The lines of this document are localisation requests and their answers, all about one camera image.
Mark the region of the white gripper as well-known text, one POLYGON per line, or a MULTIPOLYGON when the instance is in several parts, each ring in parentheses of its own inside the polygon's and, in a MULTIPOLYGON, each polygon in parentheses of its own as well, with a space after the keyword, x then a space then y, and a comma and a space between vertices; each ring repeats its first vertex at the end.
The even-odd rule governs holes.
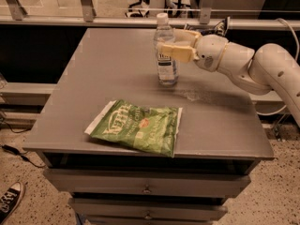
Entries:
POLYGON ((217 70, 220 57, 229 43, 228 39, 217 35, 203 36, 200 32, 192 30, 174 29, 173 31, 175 45, 159 42, 157 45, 159 53, 182 63, 195 60, 198 68, 210 72, 217 70))

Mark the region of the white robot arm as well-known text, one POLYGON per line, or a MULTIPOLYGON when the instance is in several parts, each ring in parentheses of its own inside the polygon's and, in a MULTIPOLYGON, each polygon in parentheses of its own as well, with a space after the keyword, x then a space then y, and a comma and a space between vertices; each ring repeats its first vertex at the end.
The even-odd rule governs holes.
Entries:
POLYGON ((275 91, 300 126, 300 66, 281 46, 268 43, 257 51, 218 35, 175 29, 171 39, 160 38, 159 53, 182 63, 219 72, 254 95, 275 91))

